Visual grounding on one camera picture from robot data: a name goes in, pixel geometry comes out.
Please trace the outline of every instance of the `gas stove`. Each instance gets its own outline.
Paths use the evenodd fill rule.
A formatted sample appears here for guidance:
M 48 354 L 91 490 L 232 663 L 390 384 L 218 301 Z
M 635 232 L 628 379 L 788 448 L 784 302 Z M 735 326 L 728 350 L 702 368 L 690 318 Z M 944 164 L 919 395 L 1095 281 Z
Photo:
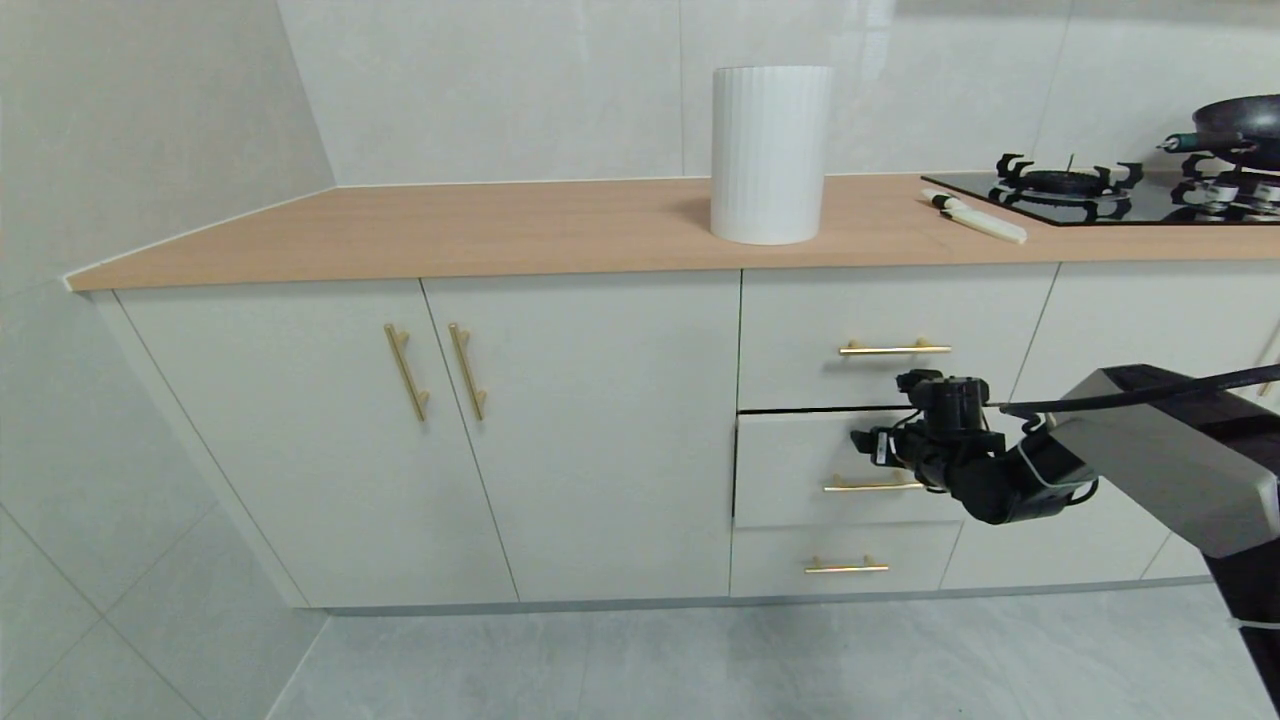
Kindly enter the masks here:
M 1032 169 L 1015 152 L 995 173 L 946 173 L 925 181 L 1009 208 L 1051 225 L 1129 223 L 1280 223 L 1280 174 L 1240 168 L 1210 173 L 1210 155 L 1192 155 L 1181 170 L 1143 170 L 1140 163 L 1088 170 Z

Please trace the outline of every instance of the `wok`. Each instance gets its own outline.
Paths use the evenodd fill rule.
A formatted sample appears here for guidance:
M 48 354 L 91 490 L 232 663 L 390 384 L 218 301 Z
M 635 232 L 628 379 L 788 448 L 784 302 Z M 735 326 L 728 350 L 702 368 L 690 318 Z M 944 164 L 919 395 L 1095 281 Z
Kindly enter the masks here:
M 1166 152 L 1212 152 L 1256 170 L 1280 170 L 1280 95 L 1252 95 L 1204 105 L 1192 115 L 1196 132 L 1175 133 Z

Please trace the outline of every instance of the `stove burner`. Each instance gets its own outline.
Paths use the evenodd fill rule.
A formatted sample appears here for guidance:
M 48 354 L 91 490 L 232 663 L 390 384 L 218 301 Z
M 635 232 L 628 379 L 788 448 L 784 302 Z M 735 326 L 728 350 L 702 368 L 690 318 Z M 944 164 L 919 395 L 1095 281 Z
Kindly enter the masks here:
M 1044 195 L 1061 195 L 1064 197 L 1100 197 L 1107 191 L 1107 181 L 1105 177 L 1093 173 L 1030 170 L 1023 173 L 1014 187 Z
M 1133 210 L 1133 200 L 1129 200 L 1128 196 L 1110 196 L 1106 199 L 1042 196 L 1028 195 L 1025 192 L 1010 192 L 1000 186 L 991 188 L 991 192 L 987 193 L 987 200 L 1006 208 L 1012 208 L 1019 204 L 1079 208 L 1084 210 L 1084 218 L 1080 219 L 1082 223 L 1096 223 L 1098 219 L 1119 220 Z M 1105 214 L 1101 211 L 1103 205 L 1107 208 L 1107 213 Z
M 1242 168 L 1211 174 L 1199 168 L 1208 159 L 1210 155 L 1192 155 L 1183 163 L 1183 181 L 1169 193 L 1175 205 L 1196 209 L 1212 219 L 1280 219 L 1280 176 Z M 1198 199 L 1188 200 L 1192 192 Z
M 1100 218 L 1119 220 L 1124 218 L 1133 204 L 1129 201 L 1129 188 L 1142 179 L 1142 164 L 1120 163 L 1129 170 L 1121 181 L 1112 181 L 1111 169 L 1101 165 L 1093 172 L 1071 170 L 1027 170 L 1034 163 L 1016 161 L 1021 155 L 1006 152 L 996 163 L 997 181 L 987 199 L 1001 205 L 1033 202 L 1064 208 L 1082 208 L 1085 223 Z M 1103 213 L 1101 205 L 1107 206 Z

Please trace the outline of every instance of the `cabinet base trim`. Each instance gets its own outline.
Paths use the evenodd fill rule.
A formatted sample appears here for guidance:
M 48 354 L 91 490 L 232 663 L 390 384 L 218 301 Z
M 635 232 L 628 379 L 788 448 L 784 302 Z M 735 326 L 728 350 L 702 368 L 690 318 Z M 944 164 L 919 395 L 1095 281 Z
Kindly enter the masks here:
M 1120 583 L 1080 583 L 1074 585 L 1038 585 L 1015 588 L 965 588 L 922 592 L 877 592 L 852 594 L 806 594 L 773 597 L 689 597 L 663 600 L 590 600 L 556 602 L 498 602 L 488 605 L 425 605 L 388 607 L 329 607 L 330 615 L 348 618 L 417 616 L 417 615 L 513 615 L 518 612 L 595 612 L 607 610 L 675 610 L 682 607 L 740 607 L 751 605 L 805 605 L 815 602 L 877 602 L 887 600 L 945 600 L 957 597 L 993 597 L 1012 594 L 1057 594 L 1137 588 L 1164 588 L 1210 583 L 1208 575 L 1161 578 Z

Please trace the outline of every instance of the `wooden countertop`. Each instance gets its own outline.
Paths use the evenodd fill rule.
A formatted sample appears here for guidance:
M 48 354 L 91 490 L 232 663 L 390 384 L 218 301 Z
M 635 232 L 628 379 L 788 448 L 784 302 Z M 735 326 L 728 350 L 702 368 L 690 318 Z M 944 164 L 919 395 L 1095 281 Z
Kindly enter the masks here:
M 992 205 L 1027 245 L 920 202 L 914 174 L 827 179 L 822 232 L 710 234 L 705 178 L 334 188 L 68 275 L 72 290 L 739 268 L 1280 259 L 1280 227 L 1056 228 Z

